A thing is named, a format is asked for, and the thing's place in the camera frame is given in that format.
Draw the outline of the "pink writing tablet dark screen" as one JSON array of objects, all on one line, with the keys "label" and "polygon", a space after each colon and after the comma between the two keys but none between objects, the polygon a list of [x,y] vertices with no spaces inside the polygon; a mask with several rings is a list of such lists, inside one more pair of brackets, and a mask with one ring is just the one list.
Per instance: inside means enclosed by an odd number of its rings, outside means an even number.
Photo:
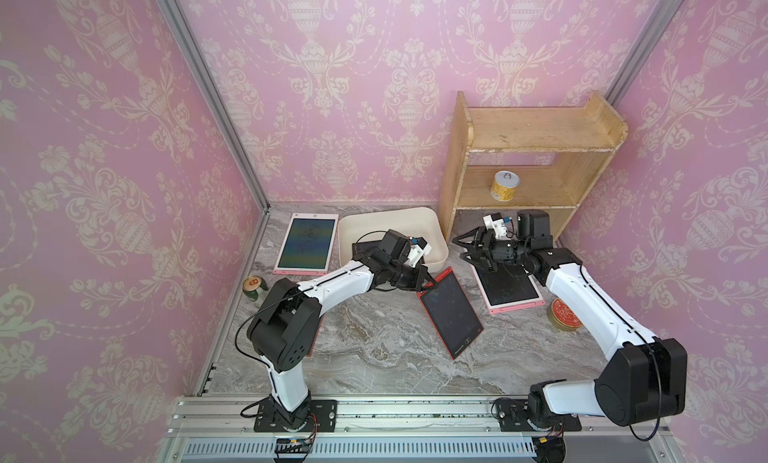
[{"label": "pink writing tablet dark screen", "polygon": [[522,266],[497,264],[496,271],[473,269],[491,315],[544,306],[546,301],[532,275]]}]

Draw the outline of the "pink writing tablet rainbow screen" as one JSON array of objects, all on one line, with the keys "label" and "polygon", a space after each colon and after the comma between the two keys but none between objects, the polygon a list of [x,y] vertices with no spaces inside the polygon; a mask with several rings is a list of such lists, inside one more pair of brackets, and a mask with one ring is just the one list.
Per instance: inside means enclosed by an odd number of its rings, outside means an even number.
[{"label": "pink writing tablet rainbow screen", "polygon": [[328,272],[338,214],[293,213],[274,274],[321,276]]}]

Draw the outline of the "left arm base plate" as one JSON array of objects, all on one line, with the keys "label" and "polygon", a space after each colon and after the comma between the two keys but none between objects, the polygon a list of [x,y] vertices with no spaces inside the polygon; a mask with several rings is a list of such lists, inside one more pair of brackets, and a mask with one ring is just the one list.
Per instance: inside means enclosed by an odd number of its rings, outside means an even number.
[{"label": "left arm base plate", "polygon": [[254,421],[256,433],[310,432],[332,433],[336,427],[338,401],[308,397],[294,411],[286,410],[273,397],[258,404]]}]

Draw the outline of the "red black Newsmy tablet top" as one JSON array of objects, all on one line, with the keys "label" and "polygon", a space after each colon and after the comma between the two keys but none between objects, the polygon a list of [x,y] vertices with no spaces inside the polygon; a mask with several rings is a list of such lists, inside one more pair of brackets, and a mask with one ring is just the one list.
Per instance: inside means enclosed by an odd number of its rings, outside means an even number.
[{"label": "red black Newsmy tablet top", "polygon": [[319,337],[319,334],[320,334],[320,330],[322,328],[323,320],[324,320],[324,316],[321,316],[319,321],[318,321],[318,326],[316,328],[315,334],[314,334],[314,336],[312,338],[312,343],[310,345],[309,351],[308,351],[308,353],[306,355],[307,358],[312,357],[313,351],[314,351],[314,349],[316,347],[317,340],[318,340],[318,337]]}]

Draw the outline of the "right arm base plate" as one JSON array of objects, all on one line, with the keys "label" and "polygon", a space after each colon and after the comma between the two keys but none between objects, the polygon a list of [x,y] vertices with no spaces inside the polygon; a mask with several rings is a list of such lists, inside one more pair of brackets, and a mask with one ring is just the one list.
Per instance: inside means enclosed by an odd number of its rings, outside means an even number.
[{"label": "right arm base plate", "polygon": [[491,416],[502,432],[579,432],[582,425],[578,417],[551,414],[547,410],[533,409],[527,400],[500,397],[491,404]]}]

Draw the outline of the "red black newsmy tablet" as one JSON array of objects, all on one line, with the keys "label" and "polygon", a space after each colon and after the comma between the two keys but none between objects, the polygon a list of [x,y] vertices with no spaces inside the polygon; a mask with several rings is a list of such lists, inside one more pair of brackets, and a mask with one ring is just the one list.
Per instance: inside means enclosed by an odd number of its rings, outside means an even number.
[{"label": "red black newsmy tablet", "polygon": [[308,351],[308,353],[306,355],[307,358],[312,357],[313,351],[314,351],[314,349],[316,347],[317,340],[318,340],[318,337],[319,337],[319,334],[320,334],[320,330],[322,328],[323,320],[324,320],[324,316],[321,316],[319,321],[318,321],[318,326],[316,328],[315,334],[314,334],[314,336],[312,338],[312,343],[310,345],[309,351]]},{"label": "red black newsmy tablet", "polygon": [[452,267],[446,268],[435,280],[418,298],[451,359],[456,360],[484,327]]}]

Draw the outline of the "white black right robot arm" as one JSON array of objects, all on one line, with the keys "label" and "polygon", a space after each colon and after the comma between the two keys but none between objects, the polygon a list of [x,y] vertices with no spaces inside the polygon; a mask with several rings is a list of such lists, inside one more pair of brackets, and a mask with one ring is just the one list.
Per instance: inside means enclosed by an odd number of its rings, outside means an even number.
[{"label": "white black right robot arm", "polygon": [[521,210],[510,219],[487,215],[481,226],[454,243],[481,271],[522,267],[560,298],[589,331],[607,360],[593,380],[549,381],[531,386],[528,418],[549,428],[563,415],[608,418],[627,427],[682,413],[688,353],[674,338],[662,339],[630,316],[600,287],[573,252],[557,247],[543,210]]}]

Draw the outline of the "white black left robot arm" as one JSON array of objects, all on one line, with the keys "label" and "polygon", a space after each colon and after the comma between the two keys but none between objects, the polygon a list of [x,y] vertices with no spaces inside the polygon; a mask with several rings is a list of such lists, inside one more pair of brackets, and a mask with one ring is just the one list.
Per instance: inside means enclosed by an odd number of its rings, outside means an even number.
[{"label": "white black left robot arm", "polygon": [[431,250],[425,238],[390,229],[335,271],[299,283],[278,280],[234,337],[238,353],[267,368],[270,394],[257,403],[253,417],[287,431],[314,424],[302,361],[310,353],[321,318],[342,302],[384,285],[390,291],[425,290],[435,282],[424,263]]}]

